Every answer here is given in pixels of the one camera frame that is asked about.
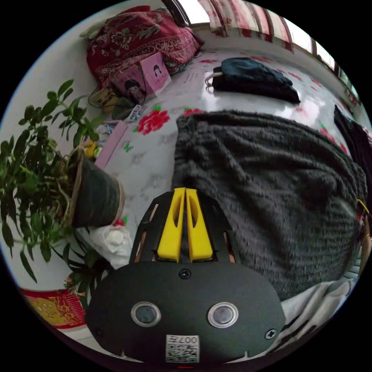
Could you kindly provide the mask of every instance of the qr code sticker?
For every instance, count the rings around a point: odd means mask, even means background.
[[[198,363],[199,336],[167,335],[165,361],[169,363]]]

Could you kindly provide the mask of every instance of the gray fuzzy blanket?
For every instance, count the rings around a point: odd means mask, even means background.
[[[180,117],[173,187],[215,198],[242,264],[285,300],[340,279],[357,258],[357,198],[365,174],[340,148],[297,122],[221,111]],[[188,256],[183,237],[183,259]]]

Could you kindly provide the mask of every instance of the red rose print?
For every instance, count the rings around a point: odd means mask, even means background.
[[[169,120],[168,111],[152,111],[138,123],[137,132],[144,136],[150,132],[158,131]]]
[[[332,142],[336,143],[336,140],[334,139],[333,136],[331,136],[329,133],[328,133],[328,130],[326,128],[322,128],[320,131],[319,131],[323,136],[326,136],[327,138],[329,138]]]
[[[289,72],[288,74],[290,74],[294,78],[298,79],[299,81],[303,81],[298,75],[295,75],[293,72]]]
[[[343,107],[338,102],[336,102],[335,100],[332,100],[332,101],[341,109],[341,111],[344,110]]]
[[[343,143],[340,143],[340,146],[341,146],[341,149],[343,150],[343,152],[344,152],[345,154],[347,154],[348,151],[346,150],[346,147],[344,146],[344,144],[343,144]]]
[[[251,57],[252,59],[255,59],[256,61],[259,61],[259,62],[267,62],[269,63],[270,61],[272,61],[270,58],[268,57],[257,57],[257,56],[252,56]]]
[[[214,63],[218,62],[217,59],[203,59],[200,61],[200,63]]]
[[[318,81],[316,81],[315,79],[310,78],[310,80],[311,80],[314,84],[316,84],[318,87],[323,88],[322,85],[321,85]]]
[[[118,220],[114,226],[125,226],[125,223],[123,220]]]
[[[204,112],[203,110],[199,110],[198,108],[196,108],[194,110],[189,109],[189,110],[186,110],[184,112],[184,114],[182,114],[182,116],[189,116],[189,115],[192,115],[192,114],[201,114],[203,112]]]

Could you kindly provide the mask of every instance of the white wall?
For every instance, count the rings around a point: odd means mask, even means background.
[[[334,74],[328,71],[321,62],[308,56],[299,49],[295,48],[294,53],[292,53],[279,45],[258,38],[222,38],[212,34],[208,29],[200,29],[197,30],[196,33],[206,41],[205,46],[208,48],[238,48],[243,50],[254,50],[283,58],[299,70],[302,70],[319,81],[333,94],[348,102],[348,98],[345,94],[345,85],[343,85]],[[371,123],[368,120],[364,107],[354,108],[353,111],[355,111],[355,119],[360,121],[360,124],[366,125],[372,130]]]
[[[51,45],[31,67],[15,91],[1,123],[1,139],[8,140],[12,135],[17,139],[24,129],[18,125],[18,122],[23,118],[25,107],[27,105],[43,106],[47,102],[47,92],[57,90],[64,81],[75,80],[73,85],[75,92],[72,95],[75,98],[81,95],[89,95],[96,88],[97,83],[86,64],[87,43],[79,38],[79,34],[92,24],[112,17],[123,10],[148,4],[151,5],[152,9],[164,6],[161,0],[131,0],[119,3],[77,24]],[[97,109],[88,108],[87,115],[93,117],[98,113]],[[72,143],[68,143],[65,138],[61,138],[61,132],[58,129],[59,124],[58,121],[53,124],[50,128],[50,135],[58,141],[61,152],[66,154],[72,150]],[[6,262],[20,287],[37,290],[63,288],[64,280],[70,274],[70,270],[55,254],[52,255],[51,262],[46,264],[41,257],[40,250],[35,249],[34,262],[29,261],[38,280],[36,284],[23,269],[19,258],[21,247],[19,245],[14,246],[12,260],[9,248],[4,243],[2,236],[0,242]]]

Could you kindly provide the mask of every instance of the screw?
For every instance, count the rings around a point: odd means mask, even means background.
[[[96,328],[94,332],[98,337],[103,337],[103,332],[100,328]]]
[[[191,276],[191,271],[189,269],[182,269],[179,273],[178,276],[181,279],[189,279]]]
[[[266,340],[271,340],[275,336],[276,336],[276,330],[275,329],[270,329],[269,331],[266,332],[265,339]]]

